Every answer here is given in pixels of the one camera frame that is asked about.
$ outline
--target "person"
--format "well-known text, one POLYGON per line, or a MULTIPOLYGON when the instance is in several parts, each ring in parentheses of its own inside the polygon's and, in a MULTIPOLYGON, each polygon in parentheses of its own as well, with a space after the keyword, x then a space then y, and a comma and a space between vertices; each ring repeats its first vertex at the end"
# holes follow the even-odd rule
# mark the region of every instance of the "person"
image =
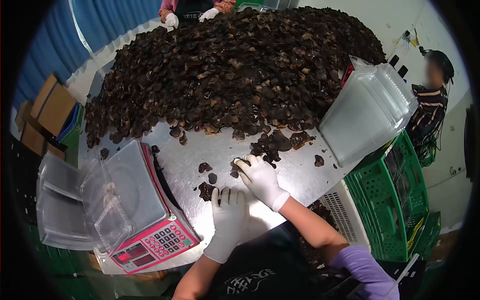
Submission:
POLYGON ((448 104, 446 84, 453 84, 454 68, 441 51, 430 50, 425 54, 425 85, 412 84, 413 94, 419 106, 407 125, 407 133, 419 160, 436 147, 448 104))
POLYGON ((235 0, 164 0, 158 15, 162 23, 177 28, 179 22, 203 22, 219 12, 230 12, 235 0))
MULTIPOLYGON (((362 245, 349 246, 325 220, 280 188, 270 164, 253 155, 244 155, 235 164, 243 171, 239 172, 241 179, 253 194, 290 221, 310 245, 320 248, 330 267, 346 268, 361 282, 360 295, 365 299, 399 299, 394 280, 368 249, 362 245)), ((212 209, 215 233, 203 255, 178 283, 173 300, 318 297, 314 270, 292 247, 269 242, 250 246, 247 242, 235 249, 248 217, 241 191, 224 188, 219 195, 214 188, 212 209)))

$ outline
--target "blue wall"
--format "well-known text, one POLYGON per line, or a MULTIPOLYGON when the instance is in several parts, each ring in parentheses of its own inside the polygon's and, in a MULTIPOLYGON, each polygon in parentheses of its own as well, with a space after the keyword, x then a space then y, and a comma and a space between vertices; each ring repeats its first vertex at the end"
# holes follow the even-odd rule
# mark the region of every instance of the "blue wall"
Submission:
MULTIPOLYGON (((72 0, 78 26, 93 52, 128 30, 158 17, 162 0, 72 0)), ((90 58, 78 38, 68 0, 57 0, 27 52, 13 100, 18 110, 34 101, 47 77, 54 73, 64 84, 90 58)))

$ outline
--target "white latex glove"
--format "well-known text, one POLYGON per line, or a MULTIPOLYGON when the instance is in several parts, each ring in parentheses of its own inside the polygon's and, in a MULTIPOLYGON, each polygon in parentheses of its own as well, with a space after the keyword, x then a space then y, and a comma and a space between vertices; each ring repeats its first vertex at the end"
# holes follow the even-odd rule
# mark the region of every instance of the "white latex glove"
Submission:
POLYGON ((274 212, 278 212, 290 197, 290 193, 278 185, 275 169, 261 156, 245 154, 242 158, 248 160, 250 166, 238 158, 234 162, 243 171, 239 172, 243 183, 260 201, 274 212))
POLYGON ((206 12, 202 13, 200 18, 198 18, 199 22, 203 22, 205 19, 213 19, 218 14, 218 10, 216 8, 211 8, 206 12))
POLYGON ((237 189, 224 188, 219 205, 218 189, 214 188, 212 209, 215 234, 205 248, 204 255, 223 264, 239 243, 246 227, 245 197, 237 189))
POLYGON ((165 20, 165 25, 173 26, 174 28, 177 28, 179 26, 178 17, 174 13, 169 13, 167 15, 166 20, 165 20))

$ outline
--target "stainless steel table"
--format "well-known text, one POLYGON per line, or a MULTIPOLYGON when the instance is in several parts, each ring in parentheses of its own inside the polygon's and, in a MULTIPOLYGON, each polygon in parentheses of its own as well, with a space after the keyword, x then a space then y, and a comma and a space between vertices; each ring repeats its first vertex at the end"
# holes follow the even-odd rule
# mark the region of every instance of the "stainless steel table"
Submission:
MULTIPOLYGON (((105 73, 108 72, 112 63, 105 66, 105 73)), ((102 79, 96 75, 90 89, 91 95, 98 95, 102 79)), ((84 132, 85 122, 82 124, 80 146, 78 153, 79 168, 86 162, 89 156, 104 147, 108 148, 110 155, 116 153, 118 147, 127 144, 129 140, 124 139, 120 144, 115 145, 107 136, 101 139, 100 145, 88 150, 86 146, 86 134, 84 132)), ((222 128, 222 132, 216 135, 205 135, 202 132, 187 132, 186 145, 180 145, 178 138, 169 135, 169 125, 165 121, 159 122, 153 127, 152 132, 142 137, 142 142, 150 145, 157 145, 160 153, 157 159, 164 168, 163 172, 168 185, 183 208, 186 217, 195 231, 203 241, 199 246, 184 252, 161 264, 157 264, 142 272, 159 271, 195 262, 203 253, 203 249, 210 242, 215 231, 212 220, 212 208, 210 202, 204 202, 199 197, 199 190, 194 191, 202 182, 208 182, 208 173, 200 174, 198 165, 207 162, 213 168, 211 172, 218 176, 216 187, 222 189, 225 186, 236 187, 245 193, 246 202, 250 211, 250 219, 247 231, 242 242, 251 240, 268 230, 280 225, 285 219, 278 213, 271 211, 266 205, 256 199, 245 187, 240 177, 235 179, 230 176, 230 162, 243 154, 250 153, 250 143, 256 142, 260 135, 246 137, 244 141, 232 139, 231 128, 222 128)), ((292 131, 282 129, 285 136, 290 137, 292 131)), ((280 187, 289 191, 291 195, 305 206, 309 206, 346 174, 348 174, 357 163, 341 168, 335 161, 328 145, 320 133, 315 129, 307 131, 316 137, 313 145, 306 144, 300 150, 280 152, 281 160, 276 163, 276 172, 280 187), (316 167, 315 154, 322 156, 325 165, 316 167)), ((109 260, 107 263, 100 263, 105 274, 124 274, 115 263, 109 260)))

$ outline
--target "striped shirt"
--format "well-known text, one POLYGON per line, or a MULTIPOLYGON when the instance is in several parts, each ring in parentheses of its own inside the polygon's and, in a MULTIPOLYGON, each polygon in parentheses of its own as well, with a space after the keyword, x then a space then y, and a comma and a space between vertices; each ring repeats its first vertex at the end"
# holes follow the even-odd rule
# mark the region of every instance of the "striped shirt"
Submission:
POLYGON ((419 107, 407 125, 407 132, 413 147, 416 148, 440 128, 445 117, 448 98, 444 85, 439 89, 427 89, 412 84, 412 90, 419 107))

